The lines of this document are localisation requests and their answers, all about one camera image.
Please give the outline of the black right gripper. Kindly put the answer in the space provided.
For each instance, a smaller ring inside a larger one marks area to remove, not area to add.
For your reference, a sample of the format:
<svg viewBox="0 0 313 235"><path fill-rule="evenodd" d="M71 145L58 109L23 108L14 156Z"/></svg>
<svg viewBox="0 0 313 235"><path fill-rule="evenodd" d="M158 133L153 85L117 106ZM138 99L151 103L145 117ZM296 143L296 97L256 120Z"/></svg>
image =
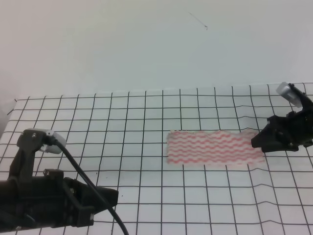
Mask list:
<svg viewBox="0 0 313 235"><path fill-rule="evenodd" d="M313 102L294 84L292 91L300 98L301 111L289 112L284 117L273 115L268 118L268 127L251 139L253 148L261 148L263 153L299 150L299 146L313 144Z"/></svg>

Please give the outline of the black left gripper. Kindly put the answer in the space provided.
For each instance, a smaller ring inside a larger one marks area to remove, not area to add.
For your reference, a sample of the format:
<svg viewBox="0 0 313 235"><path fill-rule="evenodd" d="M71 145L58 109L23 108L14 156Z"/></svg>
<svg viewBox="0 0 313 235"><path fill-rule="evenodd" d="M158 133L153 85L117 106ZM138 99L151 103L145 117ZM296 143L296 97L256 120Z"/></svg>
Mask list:
<svg viewBox="0 0 313 235"><path fill-rule="evenodd" d="M99 197L88 185L65 178L61 170L33 176L36 152L55 139L51 131L40 129L21 133L8 178L0 182L1 230L90 226L94 214L117 205L117 190L96 187Z"/></svg>

